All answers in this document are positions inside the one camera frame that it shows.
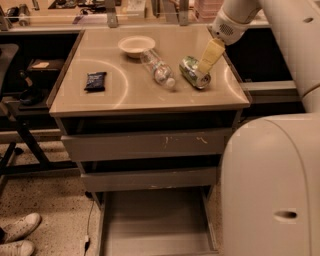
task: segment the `white sneaker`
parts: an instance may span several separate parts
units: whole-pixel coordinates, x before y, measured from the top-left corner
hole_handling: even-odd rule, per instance
[[[18,242],[0,244],[1,256],[30,256],[34,252],[35,246],[32,242],[22,240]]]
[[[40,222],[40,214],[31,213],[15,223],[5,226],[4,228],[2,228],[5,232],[3,243],[6,244],[14,242],[26,237],[39,226]]]

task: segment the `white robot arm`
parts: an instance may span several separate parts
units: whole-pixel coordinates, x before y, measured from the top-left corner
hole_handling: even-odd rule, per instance
[[[307,112],[320,112],[320,8],[314,0],[225,0],[212,24],[226,45],[263,9]]]
[[[224,0],[213,36],[236,42],[261,8],[309,113],[251,121],[229,140],[224,255],[320,255],[320,9],[313,0]]]

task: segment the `speckled floor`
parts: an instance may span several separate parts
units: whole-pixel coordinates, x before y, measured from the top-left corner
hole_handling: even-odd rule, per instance
[[[61,142],[39,144],[51,161],[68,160]],[[0,145],[1,155],[7,146]],[[24,153],[16,156],[11,165],[37,163],[25,144],[18,146]],[[85,196],[78,169],[2,176],[0,181],[0,225],[12,223],[31,212],[42,216],[40,226],[27,238],[36,245],[33,255],[84,255],[83,240],[87,233],[91,243],[86,256],[96,255],[100,211]],[[223,253],[220,186],[215,187],[208,208],[217,246]]]

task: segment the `plastic bottle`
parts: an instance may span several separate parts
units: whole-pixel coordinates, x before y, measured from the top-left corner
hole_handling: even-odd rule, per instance
[[[168,90],[174,90],[176,81],[173,71],[154,50],[143,51],[140,59],[158,84]]]

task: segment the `blue wrapper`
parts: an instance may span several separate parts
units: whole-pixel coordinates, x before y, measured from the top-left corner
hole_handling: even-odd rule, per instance
[[[88,92],[104,91],[104,78],[107,72],[88,73],[87,85],[84,88]]]

